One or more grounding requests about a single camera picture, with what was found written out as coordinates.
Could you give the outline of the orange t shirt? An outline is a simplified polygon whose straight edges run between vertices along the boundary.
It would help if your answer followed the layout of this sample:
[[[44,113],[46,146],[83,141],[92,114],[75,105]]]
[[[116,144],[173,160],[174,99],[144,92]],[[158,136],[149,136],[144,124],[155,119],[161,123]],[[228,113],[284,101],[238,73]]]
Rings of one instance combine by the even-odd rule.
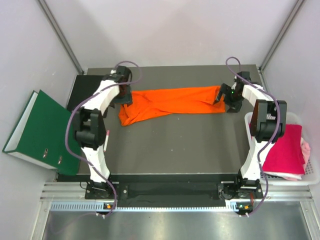
[[[150,89],[132,92],[132,104],[122,105],[119,120],[123,127],[171,114],[220,114],[225,103],[218,96],[219,86]]]

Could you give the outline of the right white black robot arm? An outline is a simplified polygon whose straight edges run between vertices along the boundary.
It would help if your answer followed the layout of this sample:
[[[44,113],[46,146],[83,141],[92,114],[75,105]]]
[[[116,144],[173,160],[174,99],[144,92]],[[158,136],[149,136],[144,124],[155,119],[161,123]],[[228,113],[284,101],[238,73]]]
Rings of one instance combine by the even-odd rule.
[[[245,163],[235,180],[219,184],[219,194],[226,200],[245,198],[261,191],[263,164],[286,128],[287,103],[273,99],[261,85],[253,83],[248,71],[236,73],[233,86],[223,83],[213,103],[224,102],[229,107],[229,113],[238,113],[243,100],[253,106],[251,122],[247,124],[251,142]]]

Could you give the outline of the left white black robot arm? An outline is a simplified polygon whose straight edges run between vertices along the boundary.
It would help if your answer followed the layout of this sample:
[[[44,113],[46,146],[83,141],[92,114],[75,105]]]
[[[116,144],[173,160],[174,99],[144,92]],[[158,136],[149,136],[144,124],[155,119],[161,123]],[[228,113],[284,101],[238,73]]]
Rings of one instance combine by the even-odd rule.
[[[104,76],[95,91],[98,96],[82,104],[72,119],[73,137],[83,151],[90,170],[87,182],[86,199],[108,199],[114,196],[114,187],[106,180],[110,179],[110,170],[105,160],[109,132],[105,128],[104,118],[108,107],[115,104],[131,105],[133,97],[129,83],[131,70],[118,65],[110,74]]]

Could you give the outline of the pink white marker pen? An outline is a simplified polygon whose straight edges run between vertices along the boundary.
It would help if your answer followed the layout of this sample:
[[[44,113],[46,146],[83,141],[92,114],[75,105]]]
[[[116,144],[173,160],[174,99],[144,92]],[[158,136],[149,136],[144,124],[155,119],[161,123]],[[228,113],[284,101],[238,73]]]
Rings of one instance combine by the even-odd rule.
[[[105,136],[105,141],[104,141],[104,144],[103,144],[103,152],[106,152],[106,150],[107,150],[109,136],[110,136],[110,130],[107,130],[106,131],[106,136]]]

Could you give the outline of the black notebook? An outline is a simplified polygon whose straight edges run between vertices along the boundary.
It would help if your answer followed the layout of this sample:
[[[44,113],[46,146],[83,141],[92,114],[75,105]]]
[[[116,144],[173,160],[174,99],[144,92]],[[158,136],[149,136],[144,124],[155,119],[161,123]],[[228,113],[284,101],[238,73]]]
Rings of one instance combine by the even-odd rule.
[[[100,87],[102,79],[102,75],[77,75],[66,109],[72,113],[79,103],[94,95]],[[101,112],[103,111],[102,109],[108,101],[102,102],[102,100],[104,100],[107,95],[110,96],[110,90],[109,88],[94,98],[94,100],[98,102],[93,104],[94,109],[102,107]]]

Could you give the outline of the magenta t shirt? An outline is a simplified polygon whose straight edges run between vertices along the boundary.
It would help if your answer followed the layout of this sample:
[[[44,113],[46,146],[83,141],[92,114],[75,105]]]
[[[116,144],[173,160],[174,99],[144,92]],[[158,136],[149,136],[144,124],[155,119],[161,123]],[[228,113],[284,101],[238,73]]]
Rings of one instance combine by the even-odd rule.
[[[302,175],[305,163],[301,150],[302,126],[287,124],[285,133],[267,154],[263,164],[264,172]]]

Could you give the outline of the light pink t shirt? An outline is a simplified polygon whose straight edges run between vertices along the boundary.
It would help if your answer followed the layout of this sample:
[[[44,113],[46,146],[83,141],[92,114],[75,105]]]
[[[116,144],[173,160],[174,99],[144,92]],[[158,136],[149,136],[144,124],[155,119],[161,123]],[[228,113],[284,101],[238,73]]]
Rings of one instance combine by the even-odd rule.
[[[303,170],[305,171],[307,168],[307,164],[309,162],[310,159],[310,155],[311,155],[311,147],[310,145],[304,140],[303,137],[300,138],[300,147],[301,147],[301,154],[303,157]],[[290,176],[284,177],[285,180],[288,181],[298,181],[302,179],[302,174],[291,174]]]

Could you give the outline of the white plastic laundry basket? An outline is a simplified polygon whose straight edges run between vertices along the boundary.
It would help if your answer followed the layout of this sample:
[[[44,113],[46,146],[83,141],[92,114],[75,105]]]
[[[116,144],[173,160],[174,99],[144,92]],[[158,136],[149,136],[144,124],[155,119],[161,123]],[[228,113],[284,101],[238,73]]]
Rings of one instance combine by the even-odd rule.
[[[250,123],[252,119],[253,112],[248,112],[245,114],[244,122],[247,134],[247,139],[249,146],[253,141],[253,137],[250,134]],[[292,125],[300,125],[303,127],[303,122],[301,119],[293,112],[286,113],[286,123]],[[304,174],[289,174],[285,173],[283,178],[281,173],[268,173],[266,172],[266,177],[270,185],[274,186],[308,186],[316,185],[320,182],[320,169],[317,160],[313,159],[311,156],[305,166]]]

